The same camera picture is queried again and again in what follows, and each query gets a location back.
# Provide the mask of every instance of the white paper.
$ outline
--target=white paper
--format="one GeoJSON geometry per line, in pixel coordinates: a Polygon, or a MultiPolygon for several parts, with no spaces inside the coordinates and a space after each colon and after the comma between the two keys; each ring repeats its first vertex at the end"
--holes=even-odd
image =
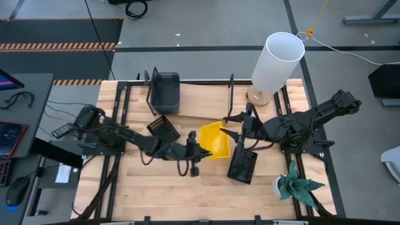
{"type": "Polygon", "coordinates": [[[58,173],[56,177],[56,183],[63,183],[66,184],[69,181],[69,173],[71,172],[71,167],[63,165],[60,163],[58,167],[58,173]]]}

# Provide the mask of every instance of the green leaf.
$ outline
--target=green leaf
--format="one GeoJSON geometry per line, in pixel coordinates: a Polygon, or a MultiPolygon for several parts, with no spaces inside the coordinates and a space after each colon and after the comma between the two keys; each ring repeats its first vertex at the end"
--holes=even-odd
{"type": "Polygon", "coordinates": [[[287,187],[287,190],[289,190],[290,193],[295,192],[295,188],[293,187],[293,181],[289,181],[289,186],[287,187]]]}
{"type": "Polygon", "coordinates": [[[285,200],[290,198],[291,193],[288,191],[288,185],[283,184],[281,188],[279,188],[279,192],[281,193],[281,199],[280,200],[285,200]]]}
{"type": "Polygon", "coordinates": [[[288,183],[289,181],[297,180],[299,178],[298,172],[296,171],[296,163],[294,160],[290,162],[289,165],[289,174],[286,177],[285,182],[288,183]]]}
{"type": "Polygon", "coordinates": [[[310,179],[297,179],[295,181],[293,181],[293,187],[294,188],[304,188],[306,187],[308,184],[310,184],[312,182],[312,180],[310,179]]]}
{"type": "Polygon", "coordinates": [[[315,190],[315,189],[318,189],[318,188],[320,188],[320,187],[322,187],[322,186],[325,186],[325,184],[321,184],[321,183],[319,183],[319,182],[315,182],[315,181],[312,181],[312,180],[310,180],[311,182],[309,183],[309,184],[307,184],[307,186],[304,186],[303,188],[304,188],[304,190],[306,190],[306,191],[313,191],[313,190],[315,190]]]}
{"type": "Polygon", "coordinates": [[[279,184],[280,184],[281,186],[285,183],[285,179],[286,179],[286,177],[283,176],[283,175],[281,175],[281,178],[280,178],[280,180],[279,180],[279,184]]]}
{"type": "Polygon", "coordinates": [[[293,197],[295,197],[297,200],[301,201],[302,203],[308,206],[312,206],[315,209],[318,209],[311,195],[304,189],[300,189],[299,191],[294,192],[293,197]]]}

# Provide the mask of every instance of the white cable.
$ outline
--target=white cable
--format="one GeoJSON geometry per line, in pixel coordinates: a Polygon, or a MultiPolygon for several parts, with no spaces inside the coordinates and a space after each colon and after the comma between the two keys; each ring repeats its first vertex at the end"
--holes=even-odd
{"type": "MultiPolygon", "coordinates": [[[[306,34],[305,32],[299,32],[296,36],[299,37],[299,34],[305,34],[306,37],[307,37],[307,34],[306,34]]],[[[315,38],[313,38],[313,37],[310,37],[310,38],[311,38],[313,41],[317,42],[318,44],[320,44],[320,45],[322,45],[322,46],[325,46],[325,47],[327,47],[327,48],[329,48],[329,49],[332,49],[333,51],[336,51],[336,52],[341,53],[341,54],[347,54],[347,55],[356,56],[356,57],[358,57],[358,58],[360,58],[360,59],[363,59],[363,60],[365,60],[365,61],[367,61],[367,62],[369,62],[369,63],[371,63],[371,64],[374,64],[374,65],[382,66],[382,65],[385,65],[385,64],[400,64],[400,62],[389,62],[389,63],[377,63],[377,62],[372,62],[371,60],[366,59],[366,58],[364,58],[364,57],[362,57],[362,56],[359,56],[359,55],[357,55],[357,54],[354,54],[354,53],[351,53],[351,52],[342,52],[342,51],[339,51],[339,50],[337,50],[337,49],[334,49],[334,48],[331,47],[331,46],[328,46],[327,44],[324,44],[324,43],[318,41],[317,39],[315,39],[315,38]]]]}

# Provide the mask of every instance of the gray floor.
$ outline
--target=gray floor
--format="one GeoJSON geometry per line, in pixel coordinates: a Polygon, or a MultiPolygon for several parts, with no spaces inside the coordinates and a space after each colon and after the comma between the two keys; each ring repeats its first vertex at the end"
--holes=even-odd
{"type": "MultiPolygon", "coordinates": [[[[3,0],[0,18],[11,15],[17,0],[3,0]]],[[[96,18],[124,17],[124,11],[101,0],[87,0],[96,18]]],[[[326,9],[314,37],[332,46],[387,46],[400,41],[400,25],[383,24],[344,26],[343,16],[373,13],[386,0],[335,0],[326,9]]],[[[305,31],[316,22],[323,0],[290,0],[296,25],[305,31]]],[[[400,13],[397,3],[390,13],[400,13]]],[[[82,0],[25,0],[17,18],[87,18],[82,0]]],[[[271,33],[291,28],[283,1],[280,0],[153,0],[149,11],[138,21],[124,20],[119,47],[180,46],[261,46],[271,33]]],[[[316,43],[306,41],[305,45],[316,43]]],[[[357,52],[382,63],[400,61],[399,51],[357,52]]],[[[176,71],[182,79],[250,78],[259,51],[203,52],[131,52],[116,53],[112,69],[117,79],[135,79],[145,69],[157,66],[160,71],[176,71]]],[[[336,52],[307,52],[306,61],[319,103],[338,89],[351,91],[363,102],[352,116],[335,119],[325,126],[337,180],[349,218],[400,221],[400,190],[380,163],[380,154],[400,145],[397,129],[399,109],[384,109],[373,97],[368,75],[377,66],[336,52]]],[[[303,78],[298,66],[293,78],[303,78]]],[[[94,104],[96,86],[54,87],[50,99],[60,102],[94,104]]],[[[78,107],[55,106],[77,114],[78,107]]],[[[62,116],[50,109],[54,116],[62,116]]],[[[52,131],[63,122],[43,117],[41,126],[52,131]]],[[[49,137],[42,131],[40,138],[49,137]]],[[[74,190],[49,190],[39,205],[48,216],[27,217],[24,224],[66,221],[71,212],[74,190]],[[62,201],[53,199],[62,195],[62,201]]]]}

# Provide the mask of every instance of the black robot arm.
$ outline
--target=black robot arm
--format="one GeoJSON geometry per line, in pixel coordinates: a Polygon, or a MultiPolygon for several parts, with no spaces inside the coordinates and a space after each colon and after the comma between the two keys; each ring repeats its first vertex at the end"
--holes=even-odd
{"type": "MultiPolygon", "coordinates": [[[[242,133],[244,132],[245,138],[281,143],[283,151],[292,149],[291,153],[297,153],[310,141],[314,130],[336,116],[358,112],[360,105],[361,101],[356,100],[350,92],[340,90],[330,100],[308,111],[274,117],[264,123],[260,121],[256,108],[251,103],[247,103],[246,112],[224,119],[243,122],[242,133]]],[[[225,129],[222,131],[235,140],[239,137],[236,132],[225,129]]]]}
{"type": "Polygon", "coordinates": [[[192,161],[192,172],[198,171],[193,168],[196,163],[211,155],[196,142],[194,131],[189,133],[185,146],[177,142],[166,142],[158,137],[144,136],[120,125],[95,106],[85,106],[76,118],[74,127],[78,131],[95,134],[99,137],[99,142],[111,150],[121,147],[127,141],[137,145],[140,151],[152,159],[192,161]]]}

